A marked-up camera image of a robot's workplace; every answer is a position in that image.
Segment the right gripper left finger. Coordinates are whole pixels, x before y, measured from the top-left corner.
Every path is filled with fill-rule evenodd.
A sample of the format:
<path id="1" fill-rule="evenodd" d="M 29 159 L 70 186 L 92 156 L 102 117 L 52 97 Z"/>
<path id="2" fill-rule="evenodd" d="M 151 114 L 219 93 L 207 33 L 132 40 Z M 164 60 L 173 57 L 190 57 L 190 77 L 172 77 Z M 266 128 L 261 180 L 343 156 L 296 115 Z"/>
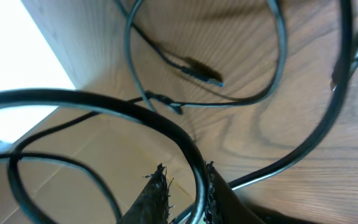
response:
<path id="1" fill-rule="evenodd" d="M 150 179 L 135 202 L 117 224 L 167 224 L 169 218 L 169 185 L 162 164 Z"/>

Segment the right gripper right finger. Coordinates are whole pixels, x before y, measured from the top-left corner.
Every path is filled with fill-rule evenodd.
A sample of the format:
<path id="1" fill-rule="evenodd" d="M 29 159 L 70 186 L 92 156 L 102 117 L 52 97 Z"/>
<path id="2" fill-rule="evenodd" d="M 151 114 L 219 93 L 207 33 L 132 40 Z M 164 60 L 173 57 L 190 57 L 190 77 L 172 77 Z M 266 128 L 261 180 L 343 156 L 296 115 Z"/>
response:
<path id="1" fill-rule="evenodd" d="M 206 164 L 208 198 L 204 221 L 207 224 L 263 224 L 264 222 L 239 200 L 213 166 Z"/>

